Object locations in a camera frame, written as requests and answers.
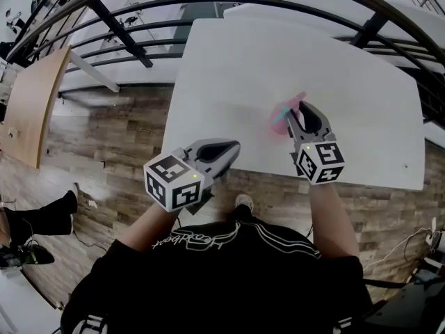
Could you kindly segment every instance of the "black pants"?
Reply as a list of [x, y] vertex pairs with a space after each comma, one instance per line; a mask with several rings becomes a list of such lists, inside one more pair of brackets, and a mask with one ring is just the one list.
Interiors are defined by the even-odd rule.
[[25, 23], [22, 19], [17, 19], [17, 21], [15, 22], [15, 26], [23, 29], [25, 27]]
[[228, 220], [231, 221], [245, 221], [246, 223], [260, 223], [266, 224], [262, 220], [255, 218], [247, 205], [240, 204], [229, 214]]
[[71, 233], [71, 214], [77, 210], [76, 196], [68, 191], [58, 199], [37, 210], [14, 211], [4, 208], [9, 222], [12, 245], [23, 245], [32, 234], [68, 235]]

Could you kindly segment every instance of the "white cable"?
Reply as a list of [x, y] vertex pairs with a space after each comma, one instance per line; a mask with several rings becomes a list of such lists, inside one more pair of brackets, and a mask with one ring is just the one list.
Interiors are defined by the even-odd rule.
[[389, 251], [389, 254], [388, 255], [386, 255], [384, 258], [382, 258], [381, 260], [378, 260], [378, 261], [375, 261], [375, 262], [372, 262], [372, 263], [370, 263], [368, 266], [366, 266], [364, 269], [363, 269], [363, 271], [364, 270], [366, 270], [368, 267], [370, 267], [370, 266], [372, 266], [372, 265], [374, 265], [374, 264], [378, 264], [379, 262], [382, 262], [382, 261], [385, 261], [387, 258], [388, 258], [388, 256], [390, 256], [400, 245], [402, 245], [405, 241], [408, 241], [409, 239], [411, 239], [413, 236], [415, 236], [415, 235], [417, 235], [417, 234], [419, 234], [420, 232], [423, 232], [423, 231], [431, 231], [432, 232], [432, 229], [431, 228], [428, 228], [428, 229], [425, 229], [425, 228], [421, 228], [421, 229], [418, 229], [414, 234], [412, 234], [412, 235], [410, 235], [409, 237], [407, 237], [405, 240], [403, 240], [401, 243], [399, 243], [399, 245], [397, 245], [395, 248], [393, 248], [391, 251]]

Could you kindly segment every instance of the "white table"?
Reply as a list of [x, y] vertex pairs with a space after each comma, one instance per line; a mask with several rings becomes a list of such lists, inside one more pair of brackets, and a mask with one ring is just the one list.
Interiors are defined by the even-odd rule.
[[296, 176], [292, 140], [272, 133], [268, 119], [276, 103], [303, 90], [337, 135], [346, 159], [339, 181], [422, 189], [425, 145], [415, 80], [315, 30], [264, 19], [194, 22], [163, 152], [200, 138], [235, 138], [241, 154], [233, 168]]

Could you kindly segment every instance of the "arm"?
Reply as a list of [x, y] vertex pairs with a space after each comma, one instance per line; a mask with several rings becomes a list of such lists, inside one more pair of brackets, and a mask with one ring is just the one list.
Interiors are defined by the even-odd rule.
[[327, 259], [359, 255], [353, 225], [332, 184], [311, 186], [314, 244]]
[[0, 245], [8, 245], [9, 237], [0, 229]]
[[15, 22], [15, 20], [18, 19], [20, 16], [22, 16], [22, 13], [21, 13], [21, 12], [18, 12], [18, 13], [16, 14], [16, 16], [11, 17], [11, 22], [12, 22], [12, 23]]
[[167, 213], [154, 203], [118, 240], [136, 251], [151, 249], [158, 240], [168, 236], [178, 215], [179, 211]]
[[8, 219], [3, 210], [0, 210], [0, 245], [8, 245], [10, 241]]

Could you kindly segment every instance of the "person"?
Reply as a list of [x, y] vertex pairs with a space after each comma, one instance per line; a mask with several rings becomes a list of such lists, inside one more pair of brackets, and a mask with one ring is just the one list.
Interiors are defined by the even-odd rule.
[[309, 199], [314, 243], [255, 218], [245, 194], [226, 220], [173, 231], [179, 212], [153, 204], [72, 292], [63, 333], [332, 333], [372, 304], [335, 187], [311, 186]]
[[35, 234], [69, 235], [77, 211], [78, 190], [72, 184], [60, 199], [35, 210], [0, 209], [0, 245], [23, 246]]
[[20, 18], [22, 16], [22, 12], [19, 11], [16, 16], [11, 16], [11, 9], [6, 11], [6, 26], [8, 26], [14, 33], [17, 33], [16, 26], [23, 29], [25, 26], [24, 21]]

